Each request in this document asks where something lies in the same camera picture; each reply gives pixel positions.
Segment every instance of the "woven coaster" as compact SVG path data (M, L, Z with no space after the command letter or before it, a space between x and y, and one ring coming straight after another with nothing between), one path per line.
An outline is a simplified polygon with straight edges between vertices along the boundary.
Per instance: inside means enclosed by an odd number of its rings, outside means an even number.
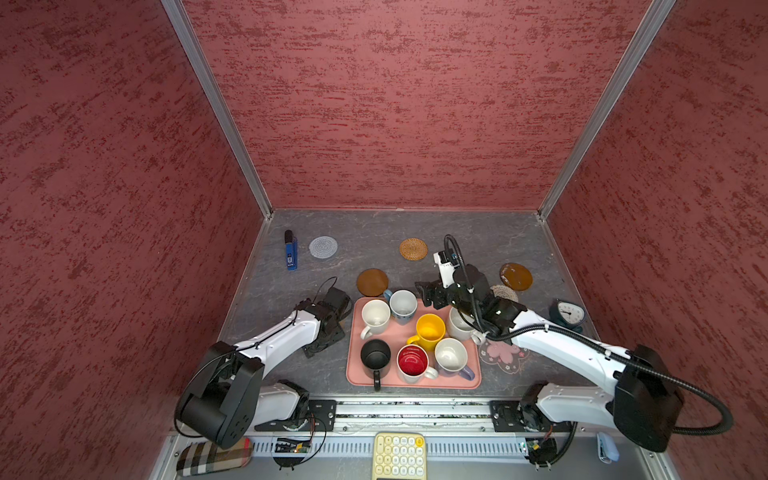
M519 302L518 294L506 285L494 285L491 287L491 291L497 298L506 298L513 302Z
M428 252L427 244L418 238L406 238L400 244L400 255L406 260L421 260L427 256Z

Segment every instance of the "blue lighter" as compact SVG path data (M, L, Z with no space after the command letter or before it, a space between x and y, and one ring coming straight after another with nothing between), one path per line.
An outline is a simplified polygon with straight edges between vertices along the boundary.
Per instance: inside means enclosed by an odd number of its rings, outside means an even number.
M286 230L286 265L288 270L299 268L299 241L290 230Z

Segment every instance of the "calculator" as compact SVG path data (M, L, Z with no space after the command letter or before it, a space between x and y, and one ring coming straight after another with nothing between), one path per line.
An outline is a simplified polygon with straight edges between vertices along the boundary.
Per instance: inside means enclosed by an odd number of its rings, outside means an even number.
M426 480L427 445L417 433L379 433L373 439L372 480Z

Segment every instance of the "red textured wall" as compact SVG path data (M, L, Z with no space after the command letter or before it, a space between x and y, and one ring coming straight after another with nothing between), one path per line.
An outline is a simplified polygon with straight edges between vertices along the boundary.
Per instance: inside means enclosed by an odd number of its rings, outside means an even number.
M146 478L260 213L158 0L0 21L0 477Z
M768 4L678 0L550 222L601 336L733 410L684 478L768 477ZM717 420L687 395L679 423Z
M189 0L276 207L537 209L648 0Z

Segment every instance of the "blue mug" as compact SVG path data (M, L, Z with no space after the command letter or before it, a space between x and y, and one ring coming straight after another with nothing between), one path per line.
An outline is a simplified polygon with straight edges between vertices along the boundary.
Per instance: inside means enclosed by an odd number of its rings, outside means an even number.
M392 311L392 316L395 317L397 323L405 325L413 320L413 317L416 315L416 309L419 308L416 295L408 290L398 290L394 293L391 290L384 290L384 298L389 302L389 309Z

